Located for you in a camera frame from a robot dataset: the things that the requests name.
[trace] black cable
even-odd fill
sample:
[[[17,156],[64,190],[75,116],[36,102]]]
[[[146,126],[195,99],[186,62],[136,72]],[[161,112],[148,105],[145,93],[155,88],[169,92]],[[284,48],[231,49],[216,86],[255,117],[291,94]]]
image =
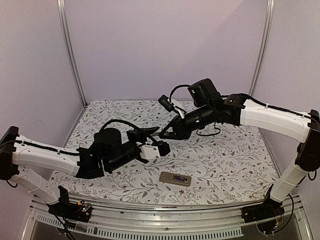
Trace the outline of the black cable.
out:
[[[310,181],[314,181],[316,179],[316,177],[317,177],[317,170],[314,170],[313,178],[310,177],[310,172],[308,173],[308,178],[309,178]]]
[[[181,107],[178,107],[178,106],[174,106],[175,109],[179,109],[181,110],[184,114],[187,114],[187,111],[182,109]]]
[[[145,137],[151,139],[154,143],[157,142],[157,140],[155,140],[152,136],[148,136],[144,130],[142,130],[140,127],[134,125],[133,123],[129,122],[129,121],[125,121],[125,120],[121,120],[121,119],[111,119],[109,121],[107,121],[100,129],[100,132],[106,128],[107,125],[112,124],[112,123],[121,123],[121,124],[125,124],[128,125],[134,129],[136,129],[139,133],[143,134]]]
[[[12,141],[6,141],[6,142],[4,142],[4,143],[0,144],[0,148],[1,148],[2,146],[4,146],[4,145],[8,144],[8,143],[15,143],[15,142],[16,142],[15,140],[12,140]]]
[[[14,188],[14,189],[15,189],[16,187],[18,187],[18,183],[16,183],[15,186],[13,186],[8,180],[5,180],[5,181],[6,181],[7,184],[9,184],[10,187],[12,187],[12,188]]]
[[[263,102],[255,99],[255,98],[253,98],[252,96],[250,96],[250,95],[248,95],[248,94],[246,94],[246,93],[239,93],[238,95],[239,95],[239,96],[243,96],[243,97],[245,97],[245,98],[247,98],[247,99],[250,99],[250,100],[254,101],[256,104],[262,105],[262,106],[264,106],[264,107],[268,107],[268,108],[270,108],[270,109],[275,109],[275,110],[282,111],[282,112],[286,112],[286,113],[290,113],[290,114],[295,114],[295,115],[297,115],[297,116],[300,116],[300,117],[304,117],[304,118],[306,118],[306,119],[313,120],[313,121],[315,121],[316,123],[320,124],[320,122],[319,122],[317,119],[314,119],[314,118],[311,117],[311,116],[304,115],[304,114],[302,114],[302,113],[299,113],[299,112],[296,112],[296,111],[292,111],[292,110],[290,110],[290,109],[286,109],[286,108],[279,107],[279,106],[272,106],[272,105],[268,105],[268,106],[267,106],[267,104],[265,104],[265,103],[263,103]]]
[[[212,136],[215,136],[215,135],[218,135],[220,132],[221,132],[221,129],[216,127],[216,122],[214,123],[214,129],[218,130],[218,132],[215,132],[215,133],[211,133],[211,134],[200,134],[198,133],[199,129],[195,132],[195,134],[197,134],[198,136],[201,136],[201,137],[212,137]]]
[[[16,140],[15,141],[18,144],[25,144],[28,146],[32,146],[32,147],[36,147],[39,149],[45,149],[45,150],[49,150],[49,151],[53,151],[56,153],[61,153],[61,154],[65,154],[65,155],[71,155],[71,156],[79,156],[80,153],[79,152],[70,152],[70,151],[63,151],[63,150],[58,150],[56,148],[50,147],[50,146],[42,146],[33,142],[28,142],[28,141],[21,141],[21,140]]]
[[[179,88],[188,88],[190,87],[190,85],[188,84],[182,84],[182,85],[178,85],[176,87],[174,87],[174,89],[172,89],[172,91],[170,92],[170,96],[169,96],[169,102],[171,103],[171,98],[172,98],[172,95],[174,94],[174,92],[179,89]]]
[[[274,233],[278,233],[278,232],[282,231],[289,224],[292,216],[294,215],[295,201],[294,201],[294,199],[292,198],[292,196],[290,194],[288,194],[288,196],[291,198],[291,202],[292,202],[292,210],[291,210],[290,217],[289,217],[288,221],[285,223],[285,225],[282,228],[275,230]]]
[[[63,223],[60,218],[53,212],[53,215],[55,216],[55,218],[61,223],[61,225],[64,228],[64,234],[65,236],[69,239],[69,240],[76,240],[75,237],[72,235],[71,231],[67,228],[66,224]]]

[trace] grey rectangular object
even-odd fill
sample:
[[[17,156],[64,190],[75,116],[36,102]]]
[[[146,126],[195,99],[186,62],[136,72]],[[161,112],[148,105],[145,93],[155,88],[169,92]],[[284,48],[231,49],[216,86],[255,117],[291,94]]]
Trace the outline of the grey rectangular object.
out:
[[[162,171],[159,178],[160,182],[190,187],[191,176],[180,175],[167,171]]]

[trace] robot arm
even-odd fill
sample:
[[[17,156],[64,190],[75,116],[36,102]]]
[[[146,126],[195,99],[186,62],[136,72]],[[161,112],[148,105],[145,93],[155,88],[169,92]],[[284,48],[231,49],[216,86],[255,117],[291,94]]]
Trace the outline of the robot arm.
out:
[[[320,167],[319,113],[295,112],[270,106],[249,95],[231,94],[223,99],[210,79],[201,80],[188,87],[196,110],[183,116],[177,115],[161,131],[162,139],[188,139],[194,130],[211,123],[228,123],[235,126],[253,126],[277,132],[300,142],[296,159],[284,171],[280,179],[267,191],[264,202],[244,207],[245,222],[254,222],[284,213],[282,201],[305,176]],[[168,111],[175,104],[163,95],[159,102]]]
[[[158,130],[137,128],[127,131],[128,141],[122,143],[119,130],[103,128],[94,135],[89,148],[63,148],[40,143],[19,135],[19,129],[11,126],[0,140],[0,179],[9,180],[26,188],[44,200],[49,213],[56,216],[88,222],[90,203],[69,202],[68,191],[42,178],[29,166],[57,170],[76,178],[94,179],[137,159],[143,163],[160,158],[170,152],[164,141],[150,137]]]

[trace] table surface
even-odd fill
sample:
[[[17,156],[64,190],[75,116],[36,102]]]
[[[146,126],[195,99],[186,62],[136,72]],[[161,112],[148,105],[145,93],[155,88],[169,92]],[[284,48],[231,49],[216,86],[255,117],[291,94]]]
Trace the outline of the table surface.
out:
[[[182,102],[187,110],[192,102]],[[122,119],[142,128],[161,129],[175,116],[156,101],[92,101],[73,131],[66,147],[88,148],[94,133],[110,119]],[[54,171],[50,181],[69,192],[103,199],[162,205],[218,205],[261,200],[278,174],[259,130],[255,127],[217,124],[220,134],[211,137],[192,133],[188,140],[166,140],[171,153],[143,164],[133,160],[112,174],[96,179],[79,179]],[[122,142],[131,128],[114,123]],[[216,130],[213,124],[200,133]],[[191,186],[163,183],[161,172],[192,176]]]

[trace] purple-white wall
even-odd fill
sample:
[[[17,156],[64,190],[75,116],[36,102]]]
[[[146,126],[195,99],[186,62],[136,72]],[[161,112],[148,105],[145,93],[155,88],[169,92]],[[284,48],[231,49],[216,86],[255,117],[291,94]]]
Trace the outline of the purple-white wall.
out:
[[[65,2],[88,101],[157,100],[211,78],[222,94],[248,92],[267,1]],[[191,99],[179,90],[178,99]]]
[[[296,111],[320,111],[320,1],[275,1],[268,46],[255,98]],[[298,143],[263,131],[281,171]],[[320,177],[299,187],[314,239],[320,239]]]
[[[61,146],[81,109],[57,1],[1,0],[0,135],[15,125],[28,138]],[[20,239],[31,198],[0,181],[0,239]]]

